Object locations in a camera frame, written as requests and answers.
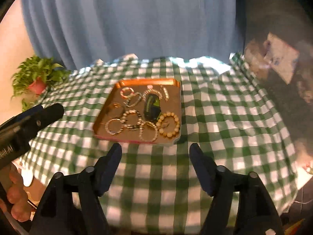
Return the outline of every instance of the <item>gingham pattern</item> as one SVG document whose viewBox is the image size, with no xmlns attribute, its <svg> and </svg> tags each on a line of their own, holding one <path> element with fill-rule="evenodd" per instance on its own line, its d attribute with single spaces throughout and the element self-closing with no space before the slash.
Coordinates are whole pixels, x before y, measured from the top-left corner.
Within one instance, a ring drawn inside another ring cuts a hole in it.
<svg viewBox="0 0 313 235">
<path fill-rule="evenodd" d="M 114 84 L 121 79 L 175 78 L 183 87 L 181 138 L 171 147 L 121 143 L 121 163 L 101 198 L 108 222 L 148 233 L 198 233 L 211 198 L 201 190 L 188 158 L 193 142 L 217 165 L 242 174 L 258 173 L 281 213 L 297 193 L 288 130 L 238 54 L 222 75 L 210 67 L 213 62 L 119 60 L 75 71 L 68 83 L 39 100 L 44 107 L 61 103 L 65 115 L 31 141 L 23 164 L 45 185 L 57 171 L 73 174 L 93 165 L 112 145 L 93 138 L 92 125 Z"/>
</svg>

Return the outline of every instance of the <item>red flower pot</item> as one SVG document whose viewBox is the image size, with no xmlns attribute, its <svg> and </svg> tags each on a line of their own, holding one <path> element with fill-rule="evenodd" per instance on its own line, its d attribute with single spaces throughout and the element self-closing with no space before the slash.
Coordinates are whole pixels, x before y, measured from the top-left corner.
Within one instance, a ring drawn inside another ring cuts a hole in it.
<svg viewBox="0 0 313 235">
<path fill-rule="evenodd" d="M 28 89 L 39 95 L 45 90 L 46 84 L 41 80 L 41 78 L 37 78 L 32 84 L 28 86 Z"/>
</svg>

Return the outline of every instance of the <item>curtain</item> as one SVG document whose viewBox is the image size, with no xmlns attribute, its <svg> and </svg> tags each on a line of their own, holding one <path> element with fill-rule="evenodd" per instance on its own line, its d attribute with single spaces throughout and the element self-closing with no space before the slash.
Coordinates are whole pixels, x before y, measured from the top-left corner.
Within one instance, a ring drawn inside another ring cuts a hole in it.
<svg viewBox="0 0 313 235">
<path fill-rule="evenodd" d="M 237 51 L 236 0 L 22 0 L 22 8 L 36 54 L 71 70 L 129 53 L 227 62 Z"/>
</svg>

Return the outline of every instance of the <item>wall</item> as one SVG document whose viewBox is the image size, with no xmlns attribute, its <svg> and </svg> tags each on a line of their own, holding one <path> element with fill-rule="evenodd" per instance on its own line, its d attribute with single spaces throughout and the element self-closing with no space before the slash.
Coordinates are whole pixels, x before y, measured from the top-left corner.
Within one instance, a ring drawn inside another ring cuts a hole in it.
<svg viewBox="0 0 313 235">
<path fill-rule="evenodd" d="M 34 54 L 24 20 L 21 0 L 15 0 L 0 23 L 0 124 L 21 113 L 21 98 L 11 100 L 12 74 L 19 64 Z"/>
</svg>

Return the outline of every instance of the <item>bracelet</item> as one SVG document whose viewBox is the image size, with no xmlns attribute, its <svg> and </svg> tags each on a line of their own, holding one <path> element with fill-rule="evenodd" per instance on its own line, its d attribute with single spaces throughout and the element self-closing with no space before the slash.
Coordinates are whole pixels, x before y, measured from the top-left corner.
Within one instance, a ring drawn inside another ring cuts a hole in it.
<svg viewBox="0 0 313 235">
<path fill-rule="evenodd" d="M 131 93 L 129 95 L 124 95 L 126 91 L 131 91 Z M 127 86 L 127 87 L 122 88 L 122 90 L 120 91 L 120 94 L 124 99 L 127 99 L 127 98 L 132 97 L 132 95 L 134 94 L 134 90 L 131 87 Z"/>
<path fill-rule="evenodd" d="M 119 108 L 119 107 L 122 108 L 122 110 L 121 110 L 121 112 L 119 113 L 119 115 L 114 116 L 114 117 L 110 117 L 110 118 L 120 118 L 120 117 L 123 115 L 123 113 L 125 113 L 125 107 L 124 107 L 123 105 L 119 104 L 118 102 L 114 102 L 114 103 L 110 104 L 110 105 L 107 107 L 108 112 L 110 112 L 110 111 L 113 110 L 114 108 Z"/>
<path fill-rule="evenodd" d="M 135 101 L 132 105 L 129 105 L 130 100 L 131 100 L 134 96 L 136 96 L 136 95 L 139 95 L 137 101 Z M 141 101 L 141 99 L 142 99 L 142 94 L 139 93 L 139 92 L 136 92 L 136 93 L 134 93 L 131 97 L 129 97 L 129 98 L 126 100 L 126 102 L 124 102 L 124 104 L 125 104 L 125 106 L 126 106 L 127 108 L 131 108 L 131 107 L 136 106 L 136 105 Z"/>
<path fill-rule="evenodd" d="M 150 121 L 143 121 L 143 122 L 140 124 L 140 127 L 139 127 L 139 138 L 140 138 L 142 141 L 145 141 L 145 142 L 147 141 L 147 140 L 145 140 L 145 139 L 142 137 L 143 126 L 144 126 L 145 124 L 147 124 L 147 125 L 149 125 L 149 126 L 151 126 L 151 127 L 154 128 L 154 130 L 155 130 L 154 138 L 149 141 L 149 142 L 154 142 L 154 141 L 157 139 L 157 135 L 158 135 L 157 132 L 158 132 L 158 130 L 157 130 L 157 126 L 156 126 L 154 123 L 150 122 Z"/>
<path fill-rule="evenodd" d="M 151 88 L 143 92 L 142 99 L 144 102 L 146 101 L 148 94 L 155 94 L 159 97 L 160 100 L 162 99 L 162 94 L 160 93 L 160 91 Z"/>
<path fill-rule="evenodd" d="M 168 94 L 168 91 L 167 91 L 166 87 L 161 85 L 161 88 L 163 88 L 163 91 L 164 91 L 164 99 L 165 99 L 165 101 L 168 101 L 168 99 L 170 99 L 170 96 Z"/>
<path fill-rule="evenodd" d="M 112 121 L 121 121 L 121 120 L 118 119 L 118 118 L 112 118 L 112 119 L 110 119 L 109 121 L 107 121 L 107 122 L 105 123 L 105 130 L 106 130 L 107 133 L 110 134 L 110 135 L 117 135 L 117 134 L 120 134 L 120 133 L 122 132 L 123 128 L 124 128 L 124 127 L 123 127 L 123 124 L 122 124 L 122 127 L 119 129 L 119 131 L 117 131 L 117 132 L 112 132 L 112 131 L 109 130 L 109 124 L 110 124 Z"/>
<path fill-rule="evenodd" d="M 137 124 L 135 124 L 135 125 L 125 124 L 126 123 L 126 117 L 130 114 L 136 114 L 138 116 Z M 121 118 L 121 123 L 124 124 L 124 127 L 127 129 L 130 129 L 132 131 L 138 130 L 139 126 L 142 123 L 142 118 L 141 118 L 139 111 L 137 111 L 137 110 L 126 111 Z"/>
<path fill-rule="evenodd" d="M 162 123 L 164 122 L 164 119 L 166 117 L 173 117 L 174 118 L 174 121 L 176 123 L 176 127 L 175 129 L 172 131 L 172 132 L 165 132 L 164 129 L 162 128 Z M 158 127 L 158 130 L 159 130 L 159 133 L 162 134 L 164 137 L 168 137 L 168 138 L 171 138 L 172 136 L 175 136 L 176 133 L 179 132 L 179 128 L 180 128 L 180 121 L 179 121 L 179 118 L 177 115 L 175 115 L 174 112 L 166 112 L 164 113 L 163 115 L 161 115 L 159 117 L 159 120 L 158 122 L 156 123 L 156 126 Z"/>
</svg>

